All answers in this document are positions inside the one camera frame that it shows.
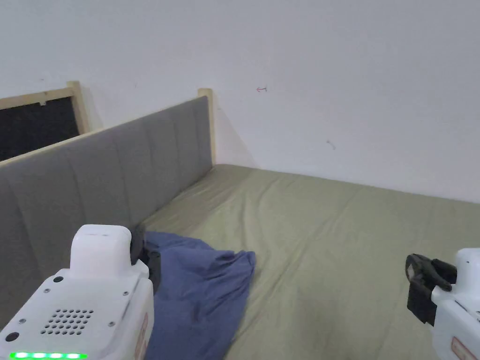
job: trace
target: white wall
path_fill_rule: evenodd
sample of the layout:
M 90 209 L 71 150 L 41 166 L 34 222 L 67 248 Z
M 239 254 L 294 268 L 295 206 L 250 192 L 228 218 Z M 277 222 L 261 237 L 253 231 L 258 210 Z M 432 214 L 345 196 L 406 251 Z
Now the white wall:
M 0 31 L 0 97 L 80 80 L 99 128 L 212 87 L 220 162 L 480 202 L 478 0 L 3 0 Z

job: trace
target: white plastic casing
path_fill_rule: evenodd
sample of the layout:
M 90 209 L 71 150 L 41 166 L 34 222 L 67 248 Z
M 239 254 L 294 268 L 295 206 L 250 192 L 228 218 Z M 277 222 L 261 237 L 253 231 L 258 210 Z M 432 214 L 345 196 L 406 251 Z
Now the white plastic casing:
M 443 360 L 480 359 L 480 249 L 456 255 L 457 279 L 450 292 L 436 287 L 432 344 Z
M 142 359 L 153 327 L 153 285 L 145 264 L 131 265 L 130 242 L 127 228 L 82 226 L 70 269 L 45 280 L 0 333 L 0 359 L 21 351 Z M 18 338 L 5 341 L 13 332 Z

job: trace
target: wrinkled sheet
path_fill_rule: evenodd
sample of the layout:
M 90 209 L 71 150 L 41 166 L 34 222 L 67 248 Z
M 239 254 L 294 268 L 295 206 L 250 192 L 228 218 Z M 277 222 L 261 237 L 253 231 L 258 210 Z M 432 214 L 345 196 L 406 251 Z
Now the wrinkled sheet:
M 255 253 L 217 251 L 199 239 L 147 232 L 161 255 L 161 284 L 147 360 L 221 360 L 237 331 Z
M 405 258 L 480 246 L 478 204 L 228 165 L 144 225 L 256 253 L 227 360 L 436 360 Z

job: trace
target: green led light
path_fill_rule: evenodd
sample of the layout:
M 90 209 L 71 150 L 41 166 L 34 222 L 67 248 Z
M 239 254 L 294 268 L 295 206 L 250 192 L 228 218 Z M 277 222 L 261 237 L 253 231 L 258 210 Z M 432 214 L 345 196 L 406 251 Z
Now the green led light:
M 86 359 L 87 354 L 60 352 L 12 352 L 11 359 Z

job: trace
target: dark window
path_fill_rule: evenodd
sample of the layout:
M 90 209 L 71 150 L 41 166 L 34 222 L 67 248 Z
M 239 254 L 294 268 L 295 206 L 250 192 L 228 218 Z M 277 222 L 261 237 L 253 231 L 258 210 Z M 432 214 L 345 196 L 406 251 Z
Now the dark window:
M 0 161 L 78 136 L 70 97 L 0 110 Z

